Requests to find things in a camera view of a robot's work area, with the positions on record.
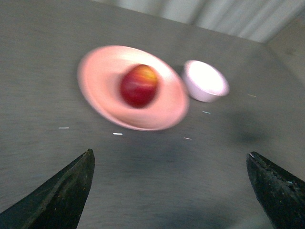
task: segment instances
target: red apple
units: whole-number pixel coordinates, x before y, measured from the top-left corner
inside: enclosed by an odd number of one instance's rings
[[[120,93],[130,106],[143,108],[155,97],[158,85],[156,71],[148,65],[139,64],[123,77]]]

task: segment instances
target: white bowl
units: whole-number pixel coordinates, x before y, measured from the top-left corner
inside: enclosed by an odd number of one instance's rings
[[[214,102],[230,91],[225,77],[217,69],[201,61],[187,61],[182,78],[190,96],[201,102]]]

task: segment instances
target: gray table surface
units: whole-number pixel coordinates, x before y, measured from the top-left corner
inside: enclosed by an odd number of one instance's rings
[[[96,167],[80,229],[262,224],[251,151],[305,179],[305,90],[262,44],[84,0],[0,1],[0,41],[0,211],[87,148]],[[81,58],[105,45],[144,50],[178,73],[190,59],[209,63],[231,91],[191,99],[170,129],[125,129],[77,83]]]

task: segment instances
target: pink plate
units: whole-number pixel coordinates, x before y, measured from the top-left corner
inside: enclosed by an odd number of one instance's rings
[[[154,68],[160,85],[154,100],[133,108],[120,96],[124,74],[136,64]],[[108,120],[134,130],[162,130],[178,124],[186,115],[189,96],[182,79],[157,57],[126,46],[104,46],[89,52],[78,69],[81,92],[90,105]]]

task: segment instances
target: bowl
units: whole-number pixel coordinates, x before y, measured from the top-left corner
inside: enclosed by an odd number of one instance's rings
[[[225,77],[217,69],[201,61],[187,61],[182,78],[189,95],[201,102],[214,102],[230,91]]]
[[[135,65],[146,64],[159,77],[158,92],[144,108],[134,108],[121,97],[122,77]],[[103,46],[86,54],[78,68],[78,83],[88,103],[109,121],[134,130],[170,128],[186,115],[189,96],[183,80],[161,59],[132,47]]]

